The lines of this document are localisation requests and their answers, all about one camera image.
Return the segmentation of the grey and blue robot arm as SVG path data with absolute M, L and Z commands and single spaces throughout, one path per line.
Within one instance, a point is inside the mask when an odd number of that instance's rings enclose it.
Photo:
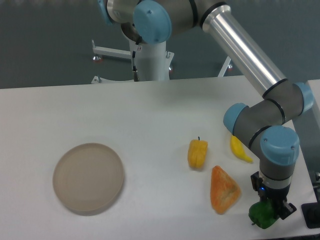
M 300 140 L 284 124 L 313 106 L 310 87 L 290 83 L 222 0 L 100 0 L 97 5 L 104 22 L 120 24 L 127 37 L 136 82 L 169 79 L 166 42 L 171 36 L 200 27 L 217 41 L 263 98 L 252 107 L 232 105 L 223 124 L 260 160 L 251 182 L 263 210 L 273 219 L 294 213 L 287 194 Z

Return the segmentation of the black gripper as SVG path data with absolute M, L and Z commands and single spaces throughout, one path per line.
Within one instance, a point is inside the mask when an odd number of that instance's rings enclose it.
M 275 201 L 275 216 L 282 220 L 297 211 L 297 208 L 287 202 L 287 195 L 291 186 L 291 178 L 274 180 L 257 171 L 250 176 L 252 188 L 260 197 L 260 202 L 266 205 L 269 199 Z

